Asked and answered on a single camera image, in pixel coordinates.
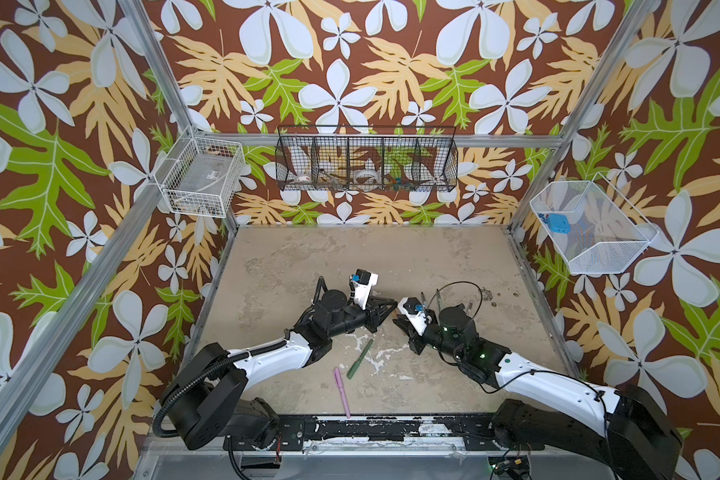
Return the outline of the white tape roll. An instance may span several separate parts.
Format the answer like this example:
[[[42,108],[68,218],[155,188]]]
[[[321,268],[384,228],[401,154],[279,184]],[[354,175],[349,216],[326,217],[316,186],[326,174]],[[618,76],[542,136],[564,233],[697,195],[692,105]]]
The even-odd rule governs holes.
[[[353,181],[361,185],[377,184],[381,175],[373,169],[361,169],[353,172]]]

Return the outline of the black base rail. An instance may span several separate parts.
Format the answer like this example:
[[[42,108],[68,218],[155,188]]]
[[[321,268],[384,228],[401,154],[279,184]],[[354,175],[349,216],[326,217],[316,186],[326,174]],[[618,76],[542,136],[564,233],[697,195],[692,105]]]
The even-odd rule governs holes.
[[[229,429],[226,443],[236,449],[299,452],[308,443],[349,439],[361,445],[412,443],[433,438],[449,440],[458,451],[497,451],[500,445],[490,428],[490,413],[446,413],[412,415],[368,415],[346,418],[338,415],[282,415],[255,437]]]

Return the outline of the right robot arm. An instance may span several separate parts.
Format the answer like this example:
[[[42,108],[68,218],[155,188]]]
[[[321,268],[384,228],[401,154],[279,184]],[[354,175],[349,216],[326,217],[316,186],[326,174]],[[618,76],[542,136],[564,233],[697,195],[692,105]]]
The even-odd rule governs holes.
[[[435,313],[405,297],[398,310],[394,322],[415,354],[431,347],[484,392],[511,393],[490,424],[501,445],[553,446],[605,464],[620,479],[673,477],[683,438],[645,389],[546,369],[479,336],[463,305]]]

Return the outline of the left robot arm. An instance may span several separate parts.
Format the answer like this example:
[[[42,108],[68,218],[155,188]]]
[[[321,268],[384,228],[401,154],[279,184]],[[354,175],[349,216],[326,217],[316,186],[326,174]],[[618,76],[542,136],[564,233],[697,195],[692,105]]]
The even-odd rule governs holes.
[[[245,349],[205,345],[179,372],[160,397],[152,432],[180,438],[197,450],[219,436],[256,448],[270,446],[280,419],[261,398],[246,400],[249,388],[284,372],[306,368],[327,355],[336,336],[359,328],[374,333],[392,314],[393,299],[373,295],[376,275],[360,270],[344,293],[316,283],[310,305],[282,338]]]

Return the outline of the pink pen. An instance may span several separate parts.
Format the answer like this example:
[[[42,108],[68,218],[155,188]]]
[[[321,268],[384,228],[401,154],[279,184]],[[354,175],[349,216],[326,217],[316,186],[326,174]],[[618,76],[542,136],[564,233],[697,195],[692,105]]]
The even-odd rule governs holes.
[[[351,409],[350,409],[350,405],[348,402],[345,386],[343,383],[343,377],[342,377],[341,370],[339,367],[335,367],[333,369],[333,377],[334,377],[334,381],[335,381],[336,387],[337,387],[339,395],[340,395],[344,415],[347,419],[350,419],[351,418]]]

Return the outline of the blue object in basket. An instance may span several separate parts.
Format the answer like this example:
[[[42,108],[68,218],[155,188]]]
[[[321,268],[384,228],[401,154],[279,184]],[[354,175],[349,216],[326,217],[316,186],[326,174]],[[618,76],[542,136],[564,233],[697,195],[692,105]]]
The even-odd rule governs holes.
[[[564,214],[549,213],[544,215],[544,223],[551,233],[567,235],[572,231],[571,224]]]

